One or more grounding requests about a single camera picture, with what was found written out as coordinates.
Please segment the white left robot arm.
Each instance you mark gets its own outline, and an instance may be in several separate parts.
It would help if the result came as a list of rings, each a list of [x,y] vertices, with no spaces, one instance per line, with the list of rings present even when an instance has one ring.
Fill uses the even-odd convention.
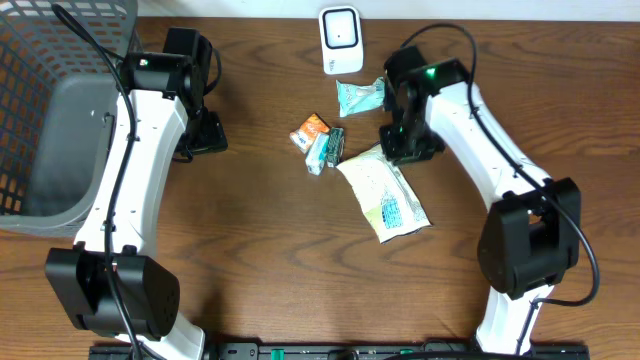
[[[179,311],[178,278],[157,254],[172,162],[224,151],[203,98],[217,50],[130,53],[120,68],[115,132],[99,189],[72,247],[50,250],[45,275],[73,326],[131,346],[130,357],[202,359],[206,335]]]

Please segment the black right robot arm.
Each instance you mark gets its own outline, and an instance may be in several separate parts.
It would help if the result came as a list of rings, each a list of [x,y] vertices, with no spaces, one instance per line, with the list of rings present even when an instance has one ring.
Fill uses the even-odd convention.
[[[568,178],[553,180],[519,150],[459,60],[429,64],[417,53],[396,54],[384,70],[384,108],[393,115],[392,124],[380,129],[386,158],[404,165],[450,149],[487,209],[477,258],[490,292],[477,347],[532,353],[530,336],[542,300],[578,262],[579,238],[551,204],[557,201],[577,222],[577,185]]]

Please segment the teal snack packet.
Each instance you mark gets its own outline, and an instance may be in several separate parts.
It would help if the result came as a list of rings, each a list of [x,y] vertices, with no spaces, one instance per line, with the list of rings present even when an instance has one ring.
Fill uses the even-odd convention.
[[[381,107],[385,98],[385,81],[378,77],[367,86],[336,81],[336,90],[339,116],[347,117]]]

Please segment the orange small snack box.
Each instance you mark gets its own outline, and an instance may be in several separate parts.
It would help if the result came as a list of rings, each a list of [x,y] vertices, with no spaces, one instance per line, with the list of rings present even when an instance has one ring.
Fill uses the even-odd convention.
[[[306,154],[318,135],[327,134],[331,127],[317,114],[311,114],[296,130],[289,134],[289,138],[293,144],[303,153]]]

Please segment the light teal small box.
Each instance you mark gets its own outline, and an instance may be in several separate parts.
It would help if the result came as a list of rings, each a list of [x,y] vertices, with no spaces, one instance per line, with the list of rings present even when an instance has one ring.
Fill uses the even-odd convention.
[[[310,147],[306,158],[305,165],[310,174],[319,176],[326,163],[327,146],[329,135],[320,133],[313,145]]]

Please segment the colourful snack chip bag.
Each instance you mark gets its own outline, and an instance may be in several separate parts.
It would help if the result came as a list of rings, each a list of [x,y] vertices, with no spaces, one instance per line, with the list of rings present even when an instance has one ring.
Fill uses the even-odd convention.
[[[418,197],[400,169],[386,159],[380,144],[341,162],[337,169],[352,187],[381,244],[431,226]]]

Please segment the dark green small box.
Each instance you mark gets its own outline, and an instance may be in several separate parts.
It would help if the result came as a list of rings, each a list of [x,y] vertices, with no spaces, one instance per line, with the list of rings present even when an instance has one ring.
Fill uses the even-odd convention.
[[[327,144],[326,163],[329,167],[336,167],[344,150],[345,134],[343,128],[332,128],[329,132]]]

